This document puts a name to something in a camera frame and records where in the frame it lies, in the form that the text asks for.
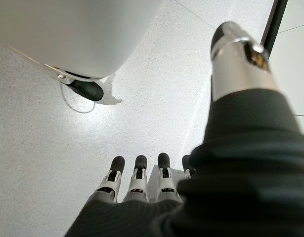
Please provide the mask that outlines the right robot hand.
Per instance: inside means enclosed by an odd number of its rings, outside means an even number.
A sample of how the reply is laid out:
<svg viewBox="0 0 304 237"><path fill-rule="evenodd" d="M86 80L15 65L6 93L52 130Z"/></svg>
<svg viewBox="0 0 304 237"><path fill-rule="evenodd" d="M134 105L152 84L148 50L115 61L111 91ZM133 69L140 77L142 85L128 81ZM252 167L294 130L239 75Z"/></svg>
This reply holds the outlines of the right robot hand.
<svg viewBox="0 0 304 237"><path fill-rule="evenodd" d="M278 90L264 47L234 22L211 44L212 93L203 143L172 183L169 157L158 157L154 203L139 156L132 187L116 203L124 159L88 199L69 237L304 237L304 135Z"/></svg>

